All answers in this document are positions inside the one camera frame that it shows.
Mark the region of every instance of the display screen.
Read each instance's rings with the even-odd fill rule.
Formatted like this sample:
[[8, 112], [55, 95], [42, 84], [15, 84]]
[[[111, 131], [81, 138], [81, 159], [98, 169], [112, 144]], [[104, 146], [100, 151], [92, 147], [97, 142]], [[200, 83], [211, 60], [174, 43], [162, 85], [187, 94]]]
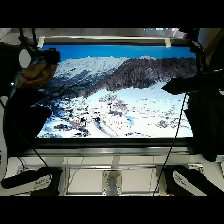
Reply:
[[[61, 62], [40, 89], [52, 110], [39, 138], [173, 138], [184, 94], [161, 88], [196, 73], [188, 47], [44, 45]], [[192, 137], [185, 114], [178, 137]]]

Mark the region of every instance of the white tape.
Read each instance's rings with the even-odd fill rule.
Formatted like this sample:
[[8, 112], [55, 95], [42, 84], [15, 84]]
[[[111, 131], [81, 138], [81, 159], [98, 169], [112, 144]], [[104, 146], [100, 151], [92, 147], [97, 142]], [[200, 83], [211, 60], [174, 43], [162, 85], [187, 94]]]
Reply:
[[165, 38], [165, 44], [166, 44], [166, 47], [171, 47], [171, 42], [170, 42], [170, 38]]
[[42, 48], [43, 47], [43, 45], [44, 45], [44, 39], [45, 39], [44, 36], [39, 37], [39, 42], [38, 42], [37, 47], [39, 47], [39, 48]]

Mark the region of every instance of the television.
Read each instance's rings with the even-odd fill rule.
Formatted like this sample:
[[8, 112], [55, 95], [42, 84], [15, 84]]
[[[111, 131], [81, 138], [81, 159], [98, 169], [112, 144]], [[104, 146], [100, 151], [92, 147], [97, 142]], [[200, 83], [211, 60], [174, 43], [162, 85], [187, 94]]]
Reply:
[[[45, 42], [43, 49], [49, 48], [60, 52], [61, 62], [39, 90], [39, 104], [52, 110], [39, 140], [138, 145], [174, 138], [184, 94], [161, 88], [171, 78], [196, 74], [187, 44]], [[192, 136], [183, 113], [177, 138]]]

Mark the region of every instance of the brown object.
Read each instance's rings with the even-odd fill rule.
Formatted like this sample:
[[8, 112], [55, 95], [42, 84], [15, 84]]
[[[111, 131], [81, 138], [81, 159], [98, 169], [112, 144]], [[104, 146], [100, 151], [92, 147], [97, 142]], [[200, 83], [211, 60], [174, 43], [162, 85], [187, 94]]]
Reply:
[[51, 80], [58, 65], [36, 64], [30, 65], [27, 69], [23, 69], [17, 88], [36, 88], [39, 89]]

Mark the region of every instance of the blue sky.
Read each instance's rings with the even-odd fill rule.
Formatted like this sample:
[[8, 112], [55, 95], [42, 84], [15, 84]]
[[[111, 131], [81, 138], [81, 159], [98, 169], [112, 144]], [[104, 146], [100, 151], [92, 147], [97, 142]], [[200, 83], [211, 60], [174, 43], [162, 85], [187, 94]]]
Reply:
[[43, 49], [56, 48], [61, 53], [61, 61], [68, 58], [85, 57], [128, 57], [138, 58], [148, 55], [155, 58], [195, 57], [188, 47], [130, 46], [130, 45], [44, 45]]

